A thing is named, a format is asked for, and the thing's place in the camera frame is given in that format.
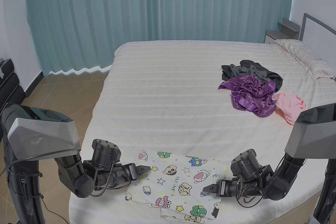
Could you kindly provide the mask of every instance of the purple cloth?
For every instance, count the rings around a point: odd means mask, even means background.
[[[260,117],[267,117],[275,110],[275,101],[272,100],[276,89],[275,82],[263,83],[255,74],[230,78],[218,89],[231,90],[232,106],[237,110],[249,110]]]

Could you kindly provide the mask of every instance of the floor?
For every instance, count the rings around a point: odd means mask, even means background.
[[[92,111],[103,89],[104,80],[108,72],[82,73],[80,75],[53,75],[44,77],[23,105],[52,109],[72,118],[77,127],[79,141],[82,144],[86,129],[92,118]],[[0,143],[0,159],[3,158],[3,144]],[[60,214],[69,221],[70,191],[59,181],[57,164],[53,159],[39,162],[40,192],[48,209]],[[0,161],[0,172],[4,163]],[[272,222],[272,224],[303,224],[313,211],[318,195],[299,205],[285,216]],[[64,224],[60,217],[49,213],[42,205],[44,218],[48,224]],[[6,177],[0,177],[0,224],[15,224],[18,220],[11,195],[8,191]],[[331,221],[336,224],[336,216]]]

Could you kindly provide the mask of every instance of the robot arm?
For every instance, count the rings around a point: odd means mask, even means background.
[[[39,191],[41,159],[55,159],[60,181],[77,197],[98,197],[106,189],[126,187],[150,170],[134,163],[121,165],[117,145],[95,139],[91,160],[82,162],[75,123],[46,109],[6,104],[0,115],[7,184],[19,223],[44,222]]]
[[[275,172],[270,165],[261,166],[255,151],[249,149],[232,160],[232,180],[218,180],[217,184],[205,187],[203,192],[216,193],[218,197],[236,197],[240,205],[240,197],[261,196],[277,201],[288,194],[306,159],[329,159],[322,193],[309,222],[326,224],[336,203],[335,144],[336,103],[308,109],[296,120],[283,160]]]

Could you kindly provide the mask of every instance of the teal curtain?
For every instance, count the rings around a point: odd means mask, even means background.
[[[26,0],[44,74],[109,66],[129,41],[263,42],[292,0]]]

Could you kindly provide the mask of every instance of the white bedsheet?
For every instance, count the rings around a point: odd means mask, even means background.
[[[244,59],[281,75],[281,90],[295,91],[305,100],[307,109],[336,102],[336,85],[331,80],[313,80],[275,44],[126,43],[117,51],[93,110],[82,159],[91,159],[92,140],[101,138],[120,147],[123,164],[137,163],[142,149],[231,161],[240,152],[254,148],[259,162],[275,169],[292,126],[280,111],[259,118],[235,110],[230,91],[217,91],[222,82],[221,65],[239,65]],[[235,199],[223,198],[217,219],[209,223],[267,223],[283,215],[321,189],[326,164],[326,160],[307,160],[290,193],[280,201],[265,200],[245,209]],[[71,223],[169,223],[160,218],[159,211],[125,201],[125,193],[125,189],[106,191],[102,197],[86,199],[71,194]]]

